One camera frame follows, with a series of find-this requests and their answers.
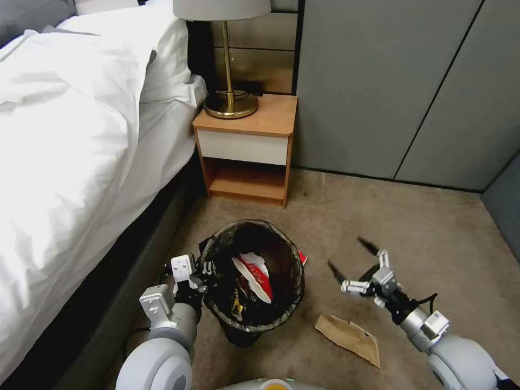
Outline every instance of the lamp shade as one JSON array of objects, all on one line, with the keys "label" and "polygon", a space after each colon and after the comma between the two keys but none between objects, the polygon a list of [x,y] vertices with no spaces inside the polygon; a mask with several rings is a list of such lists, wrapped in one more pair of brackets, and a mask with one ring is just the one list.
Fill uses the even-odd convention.
[{"label": "lamp shade", "polygon": [[173,14],[188,20],[229,21],[269,12],[270,0],[173,0]]}]

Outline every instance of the floor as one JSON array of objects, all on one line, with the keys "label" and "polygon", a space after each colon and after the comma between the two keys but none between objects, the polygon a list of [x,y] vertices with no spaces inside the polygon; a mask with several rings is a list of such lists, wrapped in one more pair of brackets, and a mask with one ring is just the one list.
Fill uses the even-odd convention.
[{"label": "floor", "polygon": [[[352,278],[374,263],[356,241],[358,235],[390,251],[410,296],[438,292],[436,308],[451,320],[452,332],[478,341],[520,382],[520,266],[479,195],[300,170],[291,172],[290,182],[286,209],[199,199],[172,243],[172,256],[198,254],[197,244],[227,223],[261,218],[309,257],[302,304],[286,324],[249,349],[229,344],[204,309],[193,365],[195,390],[264,376],[329,390],[439,388],[426,356],[393,325],[389,313],[370,300],[342,295],[334,283],[327,260]],[[352,320],[375,335],[381,369],[317,332],[320,314]]]}]

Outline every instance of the paper bag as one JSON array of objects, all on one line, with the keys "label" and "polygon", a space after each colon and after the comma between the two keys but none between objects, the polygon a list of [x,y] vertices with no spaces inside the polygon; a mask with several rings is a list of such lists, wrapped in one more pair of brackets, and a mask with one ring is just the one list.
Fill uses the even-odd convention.
[{"label": "paper bag", "polygon": [[333,315],[321,315],[314,327],[336,345],[381,368],[375,337],[354,322],[343,321]]}]

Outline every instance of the wooden nightstand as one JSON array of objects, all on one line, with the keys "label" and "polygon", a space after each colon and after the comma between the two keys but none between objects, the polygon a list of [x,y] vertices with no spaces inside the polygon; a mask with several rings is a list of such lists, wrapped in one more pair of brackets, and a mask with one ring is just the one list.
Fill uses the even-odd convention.
[{"label": "wooden nightstand", "polygon": [[193,121],[208,197],[285,207],[293,147],[296,96],[263,95],[258,111],[217,119],[202,111]]}]

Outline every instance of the black trash can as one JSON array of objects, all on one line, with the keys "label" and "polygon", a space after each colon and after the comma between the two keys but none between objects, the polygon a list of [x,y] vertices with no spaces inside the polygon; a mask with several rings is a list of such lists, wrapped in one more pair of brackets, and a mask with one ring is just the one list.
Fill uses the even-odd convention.
[{"label": "black trash can", "polygon": [[[265,260],[273,299],[249,301],[244,294],[246,315],[237,320],[231,310],[239,271],[232,257],[254,252]],[[216,232],[201,245],[200,266],[212,264],[204,303],[218,319],[227,339],[239,346],[252,345],[263,332],[283,324],[303,298],[303,265],[294,243],[277,227],[259,219],[242,219]]]}]

